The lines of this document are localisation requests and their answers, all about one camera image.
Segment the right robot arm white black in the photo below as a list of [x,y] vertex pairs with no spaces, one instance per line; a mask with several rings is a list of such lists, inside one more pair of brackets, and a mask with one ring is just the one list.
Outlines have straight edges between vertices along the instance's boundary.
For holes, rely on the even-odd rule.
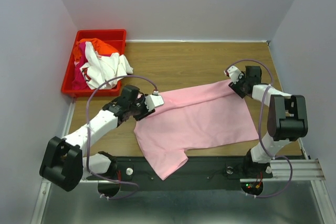
[[238,167],[239,174],[243,178],[270,177],[270,161],[275,159],[276,154],[308,133],[306,100],[302,95],[284,93],[271,84],[262,83],[259,66],[247,66],[245,71],[230,66],[225,73],[231,79],[229,87],[237,95],[261,102],[260,118],[264,107],[268,107],[267,132],[261,137],[261,126],[258,126],[259,143],[244,156],[243,163]]

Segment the pink t shirt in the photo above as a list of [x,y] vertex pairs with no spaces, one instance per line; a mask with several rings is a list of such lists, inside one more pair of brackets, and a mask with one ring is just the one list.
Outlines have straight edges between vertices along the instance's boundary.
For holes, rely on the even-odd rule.
[[224,80],[163,92],[164,104],[136,123],[139,147],[162,180],[187,162],[186,150],[258,139],[245,100],[229,83]]

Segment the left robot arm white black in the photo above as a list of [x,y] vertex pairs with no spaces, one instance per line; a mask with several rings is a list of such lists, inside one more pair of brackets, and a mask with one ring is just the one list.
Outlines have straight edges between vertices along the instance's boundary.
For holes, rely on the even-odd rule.
[[116,157],[106,152],[90,155],[91,146],[130,117],[139,121],[163,104],[156,90],[144,94],[136,86],[125,86],[95,117],[87,118],[85,125],[62,138],[54,136],[49,140],[40,176],[65,191],[73,190],[82,179],[90,176],[121,184]]

